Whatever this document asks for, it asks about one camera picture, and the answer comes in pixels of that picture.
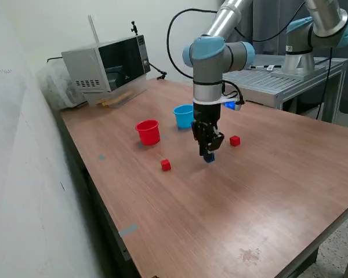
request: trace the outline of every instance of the red cube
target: red cube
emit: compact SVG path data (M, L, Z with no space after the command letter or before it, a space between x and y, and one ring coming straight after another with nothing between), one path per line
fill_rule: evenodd
M172 168L172 166L170 165L170 161L168 159L162 160L161 168L164 172L169 171Z
M241 139L239 137L237 137L237 136L232 136L230 138L230 143L231 143L232 146L236 147L236 146L241 144Z

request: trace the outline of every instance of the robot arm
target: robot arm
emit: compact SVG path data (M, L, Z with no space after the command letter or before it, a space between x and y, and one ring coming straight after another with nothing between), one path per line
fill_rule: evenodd
M192 130L200 145L200 155L214 160L224 135L218 131L221 103L239 96L224 96L223 73L243 70L254 60L255 51L247 42L226 43L241 13L252 0L226 0L204 35L184 48L184 63L193 67L194 123ZM300 74L314 71L313 47L340 47L348 44L348 14L338 0L305 0L311 17L296 20L288 27L287 55L282 71Z
M338 0L305 0L310 17L293 21L287 29L287 46L282 75L304 80L324 67L315 67L315 47L348 45L348 14Z
M192 130L205 161L214 160L214 151L223 142L218 131L220 107L228 101L240 102L233 94L224 96L223 73L249 67L255 56L247 42L225 43L234 27L241 21L241 12L252 0L226 0L217 12L210 28L184 48L183 60L193 67L194 123Z

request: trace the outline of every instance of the blue cup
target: blue cup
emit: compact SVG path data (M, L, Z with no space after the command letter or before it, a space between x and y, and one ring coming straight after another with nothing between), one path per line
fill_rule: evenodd
M193 118L193 105L185 104L178 106L173 110L176 118L176 124L180 129L189 129L192 126Z

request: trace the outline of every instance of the gray curtain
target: gray curtain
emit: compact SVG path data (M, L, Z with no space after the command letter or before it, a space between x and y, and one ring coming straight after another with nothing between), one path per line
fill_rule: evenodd
M242 22L238 26L247 37L253 39L268 38L283 28L291 19L302 0L254 0L249 10L245 11ZM339 0L340 7L348 11L348 0ZM305 7L301 9L295 19L309 16ZM231 41L244 41L237 33L234 33ZM285 54L286 35L283 32L278 38L268 42L253 43L257 54ZM348 46L341 49L334 49L334 57L348 58ZM315 56L327 57L329 49L315 49ZM322 88L315 88L300 97L303 103L318 103L321 100ZM340 110L348 113L348 69L343 89Z

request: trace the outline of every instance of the white wall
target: white wall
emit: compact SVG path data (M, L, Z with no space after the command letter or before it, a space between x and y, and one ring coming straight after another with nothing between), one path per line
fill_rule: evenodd
M104 277L83 180L20 49L0 11L0 278Z
M87 15L95 20L100 41L131 36L135 20L146 37L150 61L168 72L168 78L183 80L166 53L166 31L171 18L186 8L217 9L218 0L1 0L35 73L48 57L93 43ZM180 68L182 49L210 25L213 14L190 12L181 15L172 29L171 50ZM152 69L149 77L158 74Z

